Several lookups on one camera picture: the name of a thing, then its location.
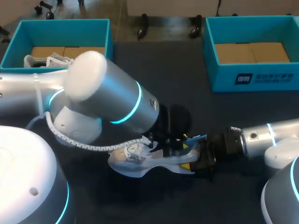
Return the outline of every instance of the white sneaker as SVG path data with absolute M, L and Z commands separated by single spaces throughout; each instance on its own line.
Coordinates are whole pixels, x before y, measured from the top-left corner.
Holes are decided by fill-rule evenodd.
M 174 173 L 190 174 L 192 172 L 182 169 L 179 165 L 198 159 L 199 152 L 195 147 L 196 145 L 186 155 L 163 157 L 162 150 L 150 153 L 152 148 L 137 143 L 111 152 L 108 164 L 116 172 L 136 178 L 143 177 L 154 167 L 165 167 Z
M 68 67 L 72 65 L 74 59 L 60 56 L 53 53 L 49 57 L 38 58 L 31 55 L 24 57 L 24 68 L 38 68 L 38 67 Z

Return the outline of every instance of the cable wrap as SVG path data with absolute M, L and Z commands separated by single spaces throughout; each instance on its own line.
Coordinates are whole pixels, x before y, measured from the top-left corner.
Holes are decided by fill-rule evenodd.
M 53 132 L 54 135 L 56 135 L 57 137 L 61 138 L 62 140 L 66 141 L 67 143 L 71 144 L 72 146 L 76 146 L 82 149 L 87 149 L 87 150 L 91 150 L 91 151 L 99 151 L 99 152 L 112 152 L 118 148 L 122 148 L 122 147 L 126 147 L 135 143 L 142 143 L 145 145 L 149 145 L 151 142 L 148 138 L 146 138 L 145 136 L 142 136 L 141 139 L 134 139 L 134 140 L 130 140 L 130 141 L 126 141 L 123 142 L 121 144 L 118 145 L 113 145 L 113 146 L 90 146 L 90 145 L 86 145 L 86 144 L 82 144 L 79 143 L 75 140 L 70 139 L 69 137 L 65 136 L 64 134 L 62 134 L 61 132 L 59 132 L 55 127 L 54 124 L 52 122 L 52 118 L 51 118 L 51 114 L 50 112 L 45 112 L 45 116 L 46 116 L 46 120 L 47 120 L 47 124 L 49 126 L 49 129 Z

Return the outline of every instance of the white cap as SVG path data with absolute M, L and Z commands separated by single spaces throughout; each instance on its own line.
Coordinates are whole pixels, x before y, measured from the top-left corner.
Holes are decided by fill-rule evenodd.
M 265 164 L 282 169 L 299 156 L 299 138 L 291 137 L 279 141 L 265 152 Z
M 100 87 L 106 70 L 107 61 L 99 52 L 87 51 L 79 55 L 68 69 L 65 94 L 77 102 L 88 99 Z
M 0 222 L 16 224 L 48 196 L 57 171 L 55 155 L 37 134 L 0 126 Z

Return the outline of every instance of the glowing blue light ring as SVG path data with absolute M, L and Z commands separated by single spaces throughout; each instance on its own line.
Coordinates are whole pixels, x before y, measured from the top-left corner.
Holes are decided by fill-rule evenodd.
M 126 117 L 124 117 L 124 118 L 122 118 L 120 120 L 117 120 L 117 121 L 111 121 L 110 123 L 112 123 L 112 124 L 120 124 L 120 123 L 128 120 L 136 112 L 136 110 L 137 110 L 137 108 L 138 108 L 138 106 L 140 104 L 141 95 L 142 95 L 141 87 L 140 87 L 140 85 L 139 85 L 138 82 L 137 82 L 137 85 L 138 85 L 138 88 L 139 88 L 139 96 L 138 96 L 137 102 L 136 102 L 135 106 L 133 107 L 133 109 L 131 110 L 131 112 Z
M 68 182 L 66 182 L 67 184 L 67 198 L 66 198 L 66 203 L 65 203 L 65 206 L 64 206 L 64 210 L 62 211 L 59 219 L 57 220 L 57 222 L 55 222 L 55 224 L 58 224 L 60 222 L 60 220 L 62 219 L 62 217 L 64 216 L 64 213 L 66 211 L 66 207 L 67 207 L 67 204 L 69 203 L 69 197 L 70 197 L 70 189 L 69 189 L 69 184 Z
M 298 157 L 293 161 L 292 166 L 291 166 L 291 183 L 292 183 L 292 187 L 293 187 L 294 193 L 295 193 L 295 195 L 297 197 L 297 200 L 299 201 L 299 193 L 297 191 L 297 188 L 296 188 L 296 185 L 295 185 L 295 181 L 294 181 L 294 165 L 295 165 L 295 162 L 296 162 L 297 159 L 298 159 Z
M 49 100 L 49 106 L 51 106 L 51 102 L 52 100 L 55 98 L 55 96 L 57 96 L 59 93 L 63 92 L 64 89 L 60 89 L 58 90 L 56 93 L 53 94 L 53 96 L 51 96 L 50 100 Z
M 274 134 L 274 131 L 271 127 L 271 124 L 267 124 L 268 128 L 269 128 L 269 131 L 270 131 L 270 136 L 272 138 L 272 142 L 273 142 L 273 145 L 275 146 L 276 145 L 276 141 L 275 141 L 275 134 Z

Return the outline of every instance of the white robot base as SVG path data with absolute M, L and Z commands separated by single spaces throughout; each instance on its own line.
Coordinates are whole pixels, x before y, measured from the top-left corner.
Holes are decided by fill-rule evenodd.
M 0 223 L 74 224 L 70 186 L 38 135 L 0 126 Z

